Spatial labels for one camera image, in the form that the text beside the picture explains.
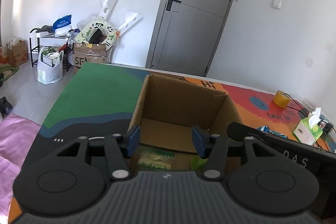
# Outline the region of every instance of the blue plastic bag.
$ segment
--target blue plastic bag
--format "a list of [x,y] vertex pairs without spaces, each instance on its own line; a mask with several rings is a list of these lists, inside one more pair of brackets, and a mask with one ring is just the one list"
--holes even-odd
[[53,31],[57,37],[65,35],[71,28],[71,15],[64,16],[55,21],[52,26]]

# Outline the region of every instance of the cardboard box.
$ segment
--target cardboard box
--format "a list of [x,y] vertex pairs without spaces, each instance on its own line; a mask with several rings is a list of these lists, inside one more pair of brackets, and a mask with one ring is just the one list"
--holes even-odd
[[241,122],[229,95],[186,81],[146,76],[130,122],[141,126],[140,142],[174,151],[176,170],[189,170],[196,150],[191,126],[226,134],[231,122]]
[[105,44],[75,43],[75,71],[78,71],[85,62],[105,64],[107,51]]
[[14,67],[27,62],[27,46],[26,41],[20,40],[18,44],[8,46],[7,58],[8,63]]
[[8,58],[7,58],[7,45],[4,45],[0,47],[0,63],[1,64],[7,64]]

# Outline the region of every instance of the table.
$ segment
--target table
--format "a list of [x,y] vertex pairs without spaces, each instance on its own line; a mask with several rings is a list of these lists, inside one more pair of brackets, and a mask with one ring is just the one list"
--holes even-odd
[[[95,128],[94,136],[124,133],[132,118],[146,75],[158,73],[228,93],[242,122],[253,128],[268,125],[295,140],[292,132],[299,123],[298,111],[282,109],[272,101],[273,94],[223,81],[178,73],[86,62],[61,93],[48,113],[24,167],[81,136],[81,126]],[[298,107],[293,101],[289,106]],[[319,140],[319,144],[328,149]],[[13,199],[10,220],[20,214]]]

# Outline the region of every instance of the light switch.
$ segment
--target light switch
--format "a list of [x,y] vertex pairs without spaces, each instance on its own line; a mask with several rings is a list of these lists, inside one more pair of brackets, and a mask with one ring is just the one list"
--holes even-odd
[[274,0],[273,1],[273,8],[280,9],[281,8],[281,0]]

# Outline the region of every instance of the tissue box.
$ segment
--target tissue box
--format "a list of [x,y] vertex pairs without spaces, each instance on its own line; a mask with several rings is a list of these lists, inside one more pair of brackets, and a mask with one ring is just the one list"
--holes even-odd
[[302,143],[313,145],[322,135],[322,129],[316,124],[309,128],[309,118],[305,118],[299,122],[294,129],[294,136]]

